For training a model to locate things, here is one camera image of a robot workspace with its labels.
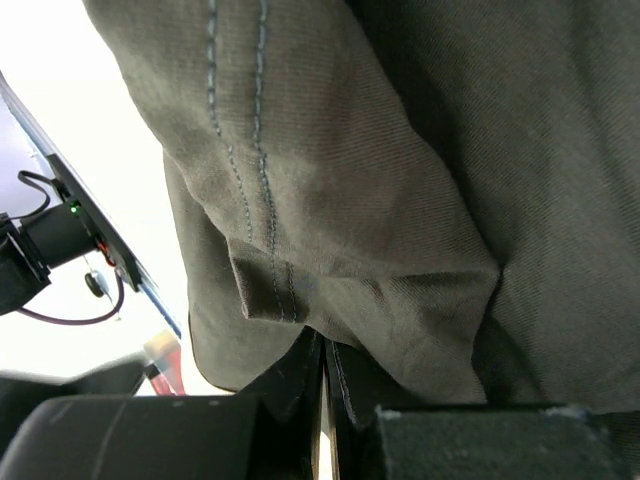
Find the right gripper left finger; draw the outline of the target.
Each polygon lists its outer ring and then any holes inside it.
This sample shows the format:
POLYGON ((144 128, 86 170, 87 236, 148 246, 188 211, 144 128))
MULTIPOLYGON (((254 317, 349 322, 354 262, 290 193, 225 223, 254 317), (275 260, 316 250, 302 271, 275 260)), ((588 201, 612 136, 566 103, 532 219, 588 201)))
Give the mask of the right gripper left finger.
POLYGON ((324 341, 306 327, 289 350, 240 390, 256 401, 249 479, 317 479, 324 341))

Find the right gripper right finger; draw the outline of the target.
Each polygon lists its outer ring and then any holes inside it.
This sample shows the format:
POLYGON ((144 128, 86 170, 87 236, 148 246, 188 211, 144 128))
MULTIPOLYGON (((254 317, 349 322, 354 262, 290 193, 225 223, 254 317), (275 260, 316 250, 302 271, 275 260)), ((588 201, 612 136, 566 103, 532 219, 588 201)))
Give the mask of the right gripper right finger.
POLYGON ((385 479, 377 411, 413 409, 424 403, 367 354, 328 339, 324 352, 334 477, 385 479))

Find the olive green underwear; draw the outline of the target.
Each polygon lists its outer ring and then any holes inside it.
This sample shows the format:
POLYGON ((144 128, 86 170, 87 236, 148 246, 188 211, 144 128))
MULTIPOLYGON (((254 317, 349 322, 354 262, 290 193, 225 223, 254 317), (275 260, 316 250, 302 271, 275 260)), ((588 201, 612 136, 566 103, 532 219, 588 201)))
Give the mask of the olive green underwear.
POLYGON ((639 406, 635 1, 89 1, 163 149, 195 363, 303 326, 434 403, 639 406))

